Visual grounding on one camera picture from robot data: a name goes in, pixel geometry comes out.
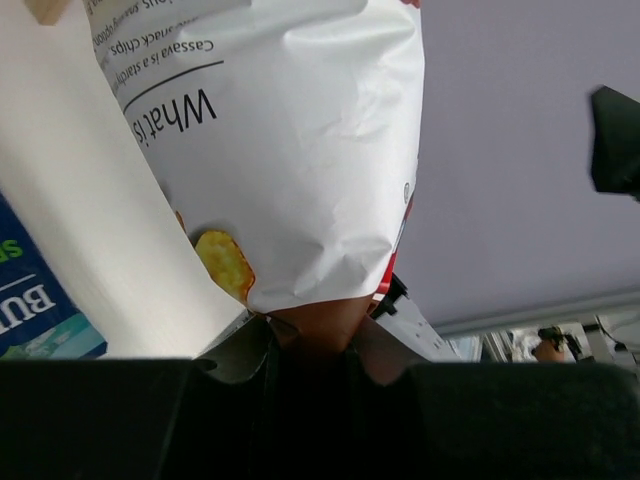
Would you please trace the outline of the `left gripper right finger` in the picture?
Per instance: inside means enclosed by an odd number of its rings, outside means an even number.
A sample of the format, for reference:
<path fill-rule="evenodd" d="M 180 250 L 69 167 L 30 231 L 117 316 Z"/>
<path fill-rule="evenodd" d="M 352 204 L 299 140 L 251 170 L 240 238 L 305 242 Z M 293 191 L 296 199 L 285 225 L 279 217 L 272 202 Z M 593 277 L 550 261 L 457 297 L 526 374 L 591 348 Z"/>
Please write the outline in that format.
<path fill-rule="evenodd" d="M 364 320 L 357 479 L 635 479 L 639 384 L 610 364 L 429 362 Z"/>

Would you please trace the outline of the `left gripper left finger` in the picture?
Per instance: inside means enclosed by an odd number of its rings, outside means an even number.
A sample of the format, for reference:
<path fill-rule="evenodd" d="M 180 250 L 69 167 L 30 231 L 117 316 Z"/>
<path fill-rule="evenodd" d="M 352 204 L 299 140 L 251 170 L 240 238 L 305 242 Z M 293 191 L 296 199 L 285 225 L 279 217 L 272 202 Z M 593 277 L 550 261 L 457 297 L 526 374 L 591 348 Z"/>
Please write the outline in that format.
<path fill-rule="evenodd" d="M 267 353 L 254 319 L 195 360 L 6 360 L 5 479 L 256 479 Z"/>

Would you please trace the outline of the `Chuba cassava chips bag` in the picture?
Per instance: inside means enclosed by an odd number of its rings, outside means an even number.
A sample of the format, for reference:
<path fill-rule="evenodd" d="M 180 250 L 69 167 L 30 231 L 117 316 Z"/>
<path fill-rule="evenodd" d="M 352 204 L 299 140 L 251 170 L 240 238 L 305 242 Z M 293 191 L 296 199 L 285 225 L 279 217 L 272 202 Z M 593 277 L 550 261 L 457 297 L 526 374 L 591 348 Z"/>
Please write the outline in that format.
<path fill-rule="evenodd" d="M 302 371 L 390 272 L 425 60 L 403 1 L 88 1 L 96 61 L 215 284 Z"/>

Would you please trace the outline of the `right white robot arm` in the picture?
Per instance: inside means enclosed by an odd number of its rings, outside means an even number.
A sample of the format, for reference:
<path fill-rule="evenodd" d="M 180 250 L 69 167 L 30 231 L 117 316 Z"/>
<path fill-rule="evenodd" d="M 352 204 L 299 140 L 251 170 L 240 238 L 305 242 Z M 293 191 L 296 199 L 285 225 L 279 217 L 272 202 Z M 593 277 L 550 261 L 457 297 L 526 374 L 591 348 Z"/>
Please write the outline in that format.
<path fill-rule="evenodd" d="M 602 85 L 591 93 L 590 107 L 594 189 L 639 201 L 639 102 Z"/>

